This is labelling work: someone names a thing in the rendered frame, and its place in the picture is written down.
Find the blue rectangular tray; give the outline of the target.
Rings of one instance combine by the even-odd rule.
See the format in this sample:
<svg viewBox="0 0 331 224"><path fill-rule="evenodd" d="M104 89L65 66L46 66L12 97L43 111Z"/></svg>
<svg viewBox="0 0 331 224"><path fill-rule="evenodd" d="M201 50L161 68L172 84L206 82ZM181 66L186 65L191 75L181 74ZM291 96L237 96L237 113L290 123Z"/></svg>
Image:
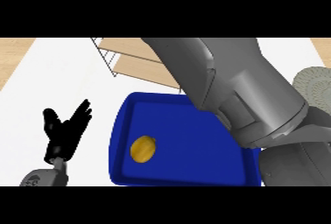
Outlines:
<svg viewBox="0 0 331 224"><path fill-rule="evenodd" d="M157 140L150 161L138 163L130 146ZM244 149L216 115L184 94L133 93L118 110L108 147L108 173L127 186L259 186L259 150Z"/></svg>

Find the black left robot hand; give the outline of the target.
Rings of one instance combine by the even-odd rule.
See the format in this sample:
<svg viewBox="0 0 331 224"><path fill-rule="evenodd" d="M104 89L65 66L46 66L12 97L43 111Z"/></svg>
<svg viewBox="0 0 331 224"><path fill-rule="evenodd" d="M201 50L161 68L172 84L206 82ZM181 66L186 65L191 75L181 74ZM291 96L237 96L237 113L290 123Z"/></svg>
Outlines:
<svg viewBox="0 0 331 224"><path fill-rule="evenodd" d="M85 100L77 107L74 115L64 122L52 108L43 111L45 132L49 138L45 161L52 165L56 158L68 161L76 153L80 138L92 119L92 108L89 100Z"/></svg>

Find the grey-green round woven mat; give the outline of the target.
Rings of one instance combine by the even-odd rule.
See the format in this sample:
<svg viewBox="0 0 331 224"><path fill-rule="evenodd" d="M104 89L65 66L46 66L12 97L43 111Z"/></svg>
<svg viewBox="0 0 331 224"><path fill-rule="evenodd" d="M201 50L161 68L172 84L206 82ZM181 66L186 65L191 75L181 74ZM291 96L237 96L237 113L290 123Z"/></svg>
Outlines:
<svg viewBox="0 0 331 224"><path fill-rule="evenodd" d="M293 86L309 105L331 115L331 68L305 68L294 77Z"/></svg>

